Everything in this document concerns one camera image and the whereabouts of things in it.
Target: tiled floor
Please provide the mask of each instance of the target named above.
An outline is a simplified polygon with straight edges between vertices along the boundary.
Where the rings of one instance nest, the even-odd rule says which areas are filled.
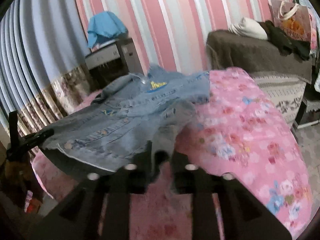
[[[295,135],[308,168],[315,213],[320,206],[320,124],[297,130]]]

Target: white cloth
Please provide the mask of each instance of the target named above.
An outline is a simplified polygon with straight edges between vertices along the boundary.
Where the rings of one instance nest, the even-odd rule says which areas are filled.
[[[255,20],[246,17],[243,17],[238,24],[231,24],[229,31],[241,36],[247,36],[266,41],[268,40],[265,30],[260,26],[260,24]]]

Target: denim shirt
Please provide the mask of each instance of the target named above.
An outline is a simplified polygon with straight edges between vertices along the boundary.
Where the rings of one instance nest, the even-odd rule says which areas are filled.
[[[122,76],[90,106],[45,127],[55,133],[41,147],[107,171],[130,163],[148,140],[153,153],[171,154],[177,134],[195,115],[193,104],[208,102],[209,93],[208,72],[185,76],[153,65],[147,76]]]

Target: striped wallpaper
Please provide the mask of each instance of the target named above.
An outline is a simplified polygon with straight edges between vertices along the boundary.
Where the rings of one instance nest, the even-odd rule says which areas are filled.
[[[211,30],[227,29],[241,17],[271,19],[270,0],[76,0],[87,30],[90,18],[114,12],[133,38],[144,72],[149,63],[192,73],[208,68],[205,41]]]

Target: curtain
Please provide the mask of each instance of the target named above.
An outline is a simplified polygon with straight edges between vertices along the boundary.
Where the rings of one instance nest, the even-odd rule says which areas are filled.
[[[0,23],[0,122],[20,135],[71,114],[91,92],[75,0],[14,0]]]

